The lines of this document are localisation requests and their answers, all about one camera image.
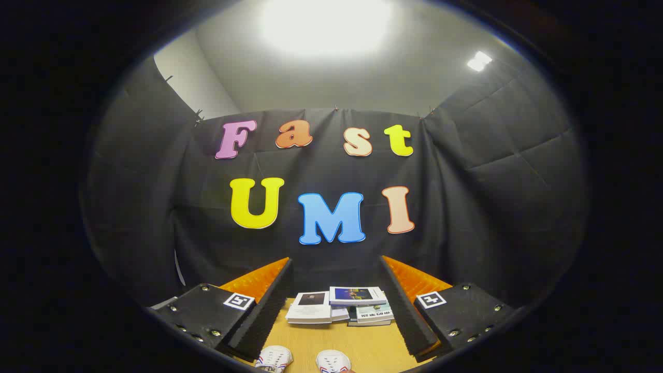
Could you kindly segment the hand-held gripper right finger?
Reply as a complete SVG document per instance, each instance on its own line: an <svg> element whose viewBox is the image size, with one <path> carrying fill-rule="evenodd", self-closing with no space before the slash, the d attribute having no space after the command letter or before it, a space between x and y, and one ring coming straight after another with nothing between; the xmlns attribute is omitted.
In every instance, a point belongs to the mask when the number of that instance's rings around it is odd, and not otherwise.
<svg viewBox="0 0 663 373"><path fill-rule="evenodd" d="M380 288L419 363L478 344L516 312L474 283L450 285L385 255L380 263Z"/></svg>

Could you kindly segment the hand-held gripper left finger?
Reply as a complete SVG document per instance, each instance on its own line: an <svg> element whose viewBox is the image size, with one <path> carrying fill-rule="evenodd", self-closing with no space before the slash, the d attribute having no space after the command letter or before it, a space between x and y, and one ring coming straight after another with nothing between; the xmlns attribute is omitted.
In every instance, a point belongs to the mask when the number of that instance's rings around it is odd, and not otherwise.
<svg viewBox="0 0 663 373"><path fill-rule="evenodd" d="M225 285L200 283L148 312L194 344L256 360L291 294L292 269L285 257Z"/></svg>

